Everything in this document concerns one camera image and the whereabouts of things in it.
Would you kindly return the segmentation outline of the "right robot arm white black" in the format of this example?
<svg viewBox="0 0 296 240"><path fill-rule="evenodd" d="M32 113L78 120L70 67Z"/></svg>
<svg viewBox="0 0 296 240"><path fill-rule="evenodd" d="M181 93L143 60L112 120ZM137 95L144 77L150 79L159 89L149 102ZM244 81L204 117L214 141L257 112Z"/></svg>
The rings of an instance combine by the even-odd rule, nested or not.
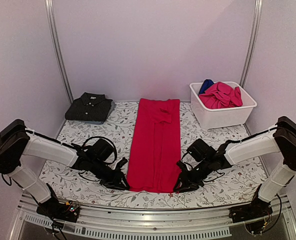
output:
<svg viewBox="0 0 296 240"><path fill-rule="evenodd" d="M266 130L241 140L227 140L217 149L202 139L195 140L186 150L197 165L188 169L182 160L177 162L181 172L173 187L174 192L198 190L206 178L218 170L229 169L254 158L275 157L269 176L255 190L248 204L231 207L233 223L250 221L273 213L271 202L296 176L296 123L281 116Z"/></svg>

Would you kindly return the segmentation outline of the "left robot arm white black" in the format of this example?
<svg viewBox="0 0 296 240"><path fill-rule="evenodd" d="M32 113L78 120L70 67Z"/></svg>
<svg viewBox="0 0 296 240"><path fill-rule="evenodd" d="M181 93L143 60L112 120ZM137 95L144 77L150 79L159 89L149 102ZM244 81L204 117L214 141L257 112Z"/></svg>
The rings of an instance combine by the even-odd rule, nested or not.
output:
<svg viewBox="0 0 296 240"><path fill-rule="evenodd" d="M117 156L114 143L103 136L89 137L82 145L68 144L26 127L21 119L0 131L0 174L8 176L8 185L15 182L30 194L37 204L37 214L52 221L77 222L78 203L59 200L50 184L42 181L25 160L51 161L72 170L90 172L101 186L128 191L130 185L122 172L127 159L118 160Z"/></svg>

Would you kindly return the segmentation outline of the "magenta t-shirt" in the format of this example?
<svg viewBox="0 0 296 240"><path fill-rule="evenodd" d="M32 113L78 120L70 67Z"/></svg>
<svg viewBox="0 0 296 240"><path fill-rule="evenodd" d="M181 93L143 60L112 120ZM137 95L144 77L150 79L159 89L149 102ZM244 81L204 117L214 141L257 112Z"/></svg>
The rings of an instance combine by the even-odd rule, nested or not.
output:
<svg viewBox="0 0 296 240"><path fill-rule="evenodd" d="M172 193L181 172L180 100L139 101L126 180L133 192Z"/></svg>

